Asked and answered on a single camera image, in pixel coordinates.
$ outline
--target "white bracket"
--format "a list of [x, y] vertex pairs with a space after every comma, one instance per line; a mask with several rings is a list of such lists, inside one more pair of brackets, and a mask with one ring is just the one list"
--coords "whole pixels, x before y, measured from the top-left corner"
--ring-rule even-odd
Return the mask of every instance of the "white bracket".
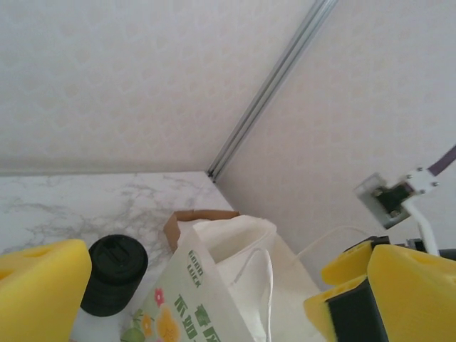
[[404, 180], [417, 195], [427, 194], [439, 185], [437, 178], [429, 170], [422, 167], [410, 171]]
[[431, 255], [439, 256], [439, 249], [437, 246], [437, 241], [435, 240], [434, 231], [429, 221], [426, 220], [423, 214], [415, 206], [415, 199], [417, 197], [413, 196], [402, 203], [402, 206], [407, 210], [411, 217], [418, 223], [418, 230], [420, 231], [420, 236], [425, 245], [426, 252]]

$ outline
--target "yellow flower print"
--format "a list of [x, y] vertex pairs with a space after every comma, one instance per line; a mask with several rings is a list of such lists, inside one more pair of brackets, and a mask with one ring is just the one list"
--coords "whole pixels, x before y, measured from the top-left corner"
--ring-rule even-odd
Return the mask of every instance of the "yellow flower print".
[[152, 319], [149, 315], [144, 315], [141, 321], [142, 331], [144, 331], [145, 337], [152, 335]]
[[160, 306], [161, 315], [157, 318], [158, 335], [163, 342], [179, 342], [180, 330], [179, 325], [172, 317], [170, 308], [166, 304]]

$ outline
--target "brown cardboard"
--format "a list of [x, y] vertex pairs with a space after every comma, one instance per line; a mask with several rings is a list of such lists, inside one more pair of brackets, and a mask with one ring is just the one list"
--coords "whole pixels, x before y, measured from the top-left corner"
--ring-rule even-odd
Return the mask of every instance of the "brown cardboard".
[[166, 235], [168, 244], [172, 252], [177, 249], [177, 240], [180, 237], [179, 226], [177, 221], [194, 221], [196, 219], [208, 219], [214, 221], [216, 219], [232, 219], [239, 216], [239, 212], [230, 210], [181, 210], [174, 212], [163, 227], [163, 232]]

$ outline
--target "red flower print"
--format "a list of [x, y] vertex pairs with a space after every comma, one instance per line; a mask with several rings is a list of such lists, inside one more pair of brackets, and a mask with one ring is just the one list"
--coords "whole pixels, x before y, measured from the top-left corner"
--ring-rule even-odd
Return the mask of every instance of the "red flower print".
[[155, 289], [155, 303], [158, 306], [162, 305], [165, 302], [165, 296], [163, 295], [162, 289]]

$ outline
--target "white cable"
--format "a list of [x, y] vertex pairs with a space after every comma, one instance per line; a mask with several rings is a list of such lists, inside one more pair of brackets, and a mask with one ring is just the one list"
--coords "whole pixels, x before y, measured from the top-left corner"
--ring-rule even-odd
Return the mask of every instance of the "white cable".
[[317, 240], [313, 241], [310, 245], [308, 245], [307, 247], [305, 247], [303, 250], [301, 250], [297, 255], [296, 255], [296, 258], [295, 260], [297, 259], [300, 259], [303, 254], [305, 254], [306, 252], [308, 252], [310, 249], [314, 248], [317, 244], [320, 244], [326, 237], [329, 237], [331, 236], [332, 234], [334, 234], [335, 232], [339, 231], [339, 230], [342, 230], [342, 229], [351, 229], [351, 230], [354, 230], [356, 232], [359, 232], [361, 234], [364, 234], [366, 235], [366, 237], [370, 237], [371, 234], [367, 233], [366, 230], [364, 229], [361, 229], [361, 228], [358, 228], [358, 227], [354, 227], [354, 226], [339, 226], [339, 227], [336, 227], [332, 230], [330, 230], [329, 232], [327, 232], [326, 234], [324, 234], [323, 236], [319, 237]]
[[263, 252], [264, 256], [266, 257], [266, 262], [267, 262], [267, 267], [268, 267], [268, 276], [269, 276], [269, 295], [268, 295], [268, 307], [267, 307], [267, 323], [266, 323], [266, 342], [271, 342], [271, 311], [272, 311], [272, 288], [274, 286], [274, 277], [272, 273], [272, 261], [271, 261], [271, 255], [266, 249], [260, 249], [260, 248], [255, 248], [253, 249], [249, 256], [247, 257], [247, 260], [244, 262], [244, 265], [242, 266], [241, 270], [239, 273], [236, 275], [236, 278], [234, 278], [234, 281], [232, 284], [235, 284], [239, 281], [241, 278], [242, 274], [245, 271], [245, 268], [247, 267], [247, 264], [250, 262], [252, 257], [255, 255], [257, 252]]
[[411, 197], [402, 203], [402, 206], [407, 210], [413, 219], [418, 223], [418, 230], [420, 231], [421, 239], [425, 245], [426, 252], [431, 255], [440, 256], [439, 249], [437, 247], [437, 241], [435, 240], [434, 232], [429, 221], [424, 217], [423, 214], [415, 206], [416, 197]]

